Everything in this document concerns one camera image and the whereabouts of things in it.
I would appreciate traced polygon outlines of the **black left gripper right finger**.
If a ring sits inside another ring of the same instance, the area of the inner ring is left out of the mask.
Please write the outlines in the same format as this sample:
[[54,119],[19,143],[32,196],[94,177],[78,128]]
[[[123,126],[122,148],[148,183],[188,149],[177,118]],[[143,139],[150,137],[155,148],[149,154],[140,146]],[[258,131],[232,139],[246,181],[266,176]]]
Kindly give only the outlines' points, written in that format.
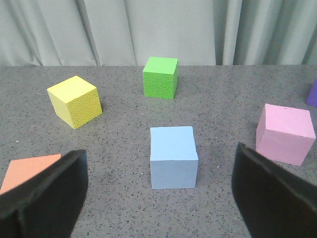
[[315,238],[317,188],[239,143],[232,192],[253,238]]

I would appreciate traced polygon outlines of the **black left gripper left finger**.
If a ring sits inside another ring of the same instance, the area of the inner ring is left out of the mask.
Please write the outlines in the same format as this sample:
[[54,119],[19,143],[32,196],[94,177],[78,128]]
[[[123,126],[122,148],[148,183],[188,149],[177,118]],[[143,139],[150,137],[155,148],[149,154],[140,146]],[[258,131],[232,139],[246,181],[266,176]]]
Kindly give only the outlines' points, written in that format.
[[0,197],[2,238],[68,238],[88,189],[85,150],[57,162]]

